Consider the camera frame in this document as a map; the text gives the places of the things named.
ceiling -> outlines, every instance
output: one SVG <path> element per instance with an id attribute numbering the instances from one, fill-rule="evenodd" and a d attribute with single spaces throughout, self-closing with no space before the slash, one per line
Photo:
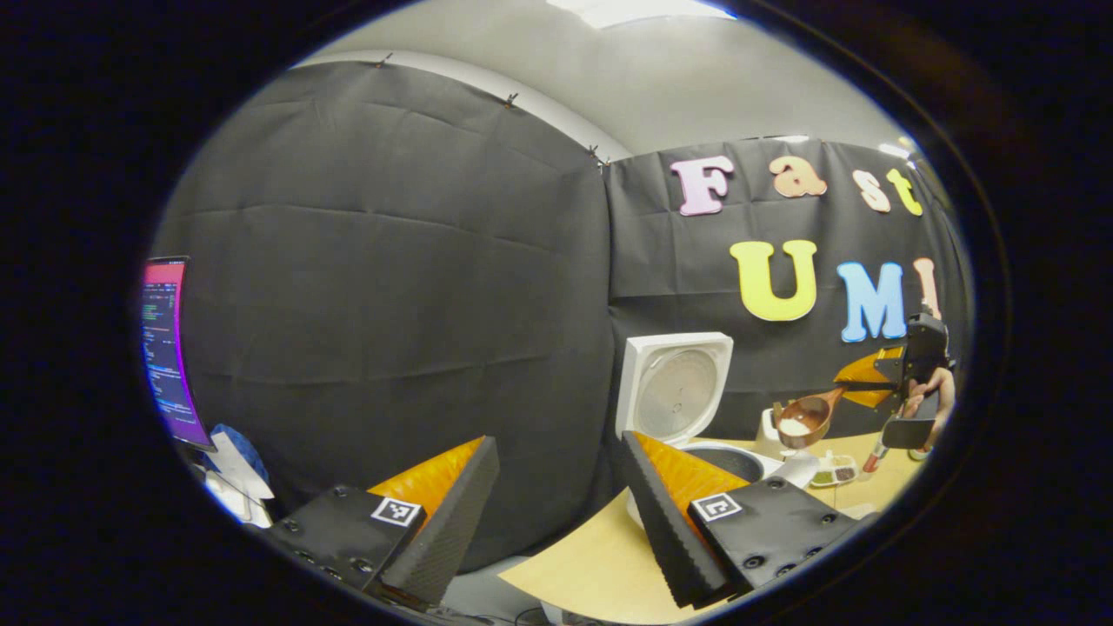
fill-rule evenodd
<path id="1" fill-rule="evenodd" d="M 545 0 L 425 0 L 311 57 L 406 50 L 524 84 L 632 154 L 771 135 L 876 148 L 905 133 L 867 96 L 747 21 L 672 17 L 601 30 Z"/>

ceiling light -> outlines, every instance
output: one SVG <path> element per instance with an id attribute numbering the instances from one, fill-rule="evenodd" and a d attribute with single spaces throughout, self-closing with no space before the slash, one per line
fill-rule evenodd
<path id="1" fill-rule="evenodd" d="M 877 146 L 877 149 L 881 150 L 887 155 L 898 156 L 905 160 L 908 160 L 908 157 L 912 155 L 912 153 L 909 153 L 908 150 L 904 148 L 898 148 L 896 146 L 892 146 L 889 144 L 881 144 L 880 146 Z"/>
<path id="2" fill-rule="evenodd" d="M 548 0 L 548 2 L 575 13 L 593 28 L 671 16 L 736 19 L 722 9 L 696 0 Z"/>

pink letter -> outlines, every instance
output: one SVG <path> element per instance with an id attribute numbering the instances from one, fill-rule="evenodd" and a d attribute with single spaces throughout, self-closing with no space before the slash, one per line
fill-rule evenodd
<path id="1" fill-rule="evenodd" d="M 703 172 L 708 169 L 710 172 L 705 176 Z M 680 188 L 684 192 L 680 215 L 707 215 L 722 209 L 722 203 L 708 192 L 713 190 L 720 198 L 727 196 L 727 177 L 722 173 L 735 170 L 735 164 L 729 158 L 717 156 L 678 160 L 672 164 L 672 170 L 680 176 Z"/>

human hand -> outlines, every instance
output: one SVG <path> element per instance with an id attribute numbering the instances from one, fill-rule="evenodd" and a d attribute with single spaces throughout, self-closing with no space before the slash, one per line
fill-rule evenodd
<path id="1" fill-rule="evenodd" d="M 930 380 L 926 383 L 919 383 L 915 379 L 908 381 L 908 400 L 905 401 L 904 414 L 902 415 L 904 418 L 915 417 L 920 403 L 924 402 L 924 397 L 936 390 L 939 393 L 939 408 L 935 412 L 935 424 L 932 426 L 932 432 L 927 436 L 924 449 L 935 446 L 935 440 L 938 439 L 955 408 L 955 376 L 949 370 L 936 368 L 932 372 Z"/>

blue letter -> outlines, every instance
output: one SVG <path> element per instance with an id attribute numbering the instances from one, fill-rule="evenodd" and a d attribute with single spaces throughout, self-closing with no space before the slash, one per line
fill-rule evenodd
<path id="1" fill-rule="evenodd" d="M 861 263 L 851 262 L 838 266 L 838 275 L 846 282 L 847 320 L 846 327 L 843 329 L 843 341 L 854 343 L 866 339 L 866 329 L 861 325 L 863 315 L 869 324 L 869 334 L 875 339 L 878 330 L 885 339 L 896 339 L 908 332 L 900 293 L 903 274 L 904 271 L 896 263 L 881 265 L 881 277 L 875 290 Z"/>

